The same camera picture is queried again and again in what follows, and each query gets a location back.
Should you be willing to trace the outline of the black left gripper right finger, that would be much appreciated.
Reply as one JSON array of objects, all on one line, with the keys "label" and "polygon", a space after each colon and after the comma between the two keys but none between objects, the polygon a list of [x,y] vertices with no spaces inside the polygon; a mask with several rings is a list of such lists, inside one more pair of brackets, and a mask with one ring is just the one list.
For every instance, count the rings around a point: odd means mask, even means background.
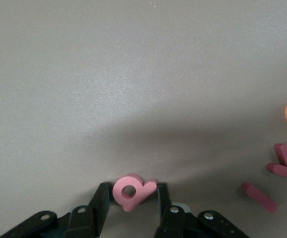
[{"label": "black left gripper right finger", "polygon": [[160,224],[155,238],[182,238],[185,223],[184,210],[172,204],[166,183],[160,182],[157,187]]}]

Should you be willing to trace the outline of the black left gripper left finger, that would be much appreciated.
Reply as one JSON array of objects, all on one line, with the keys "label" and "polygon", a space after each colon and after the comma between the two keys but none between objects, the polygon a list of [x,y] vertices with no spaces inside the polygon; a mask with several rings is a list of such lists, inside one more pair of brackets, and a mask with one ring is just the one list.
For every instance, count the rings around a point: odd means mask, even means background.
[{"label": "black left gripper left finger", "polygon": [[110,183],[101,183],[88,205],[74,208],[70,214],[66,238],[98,238],[110,209]]}]

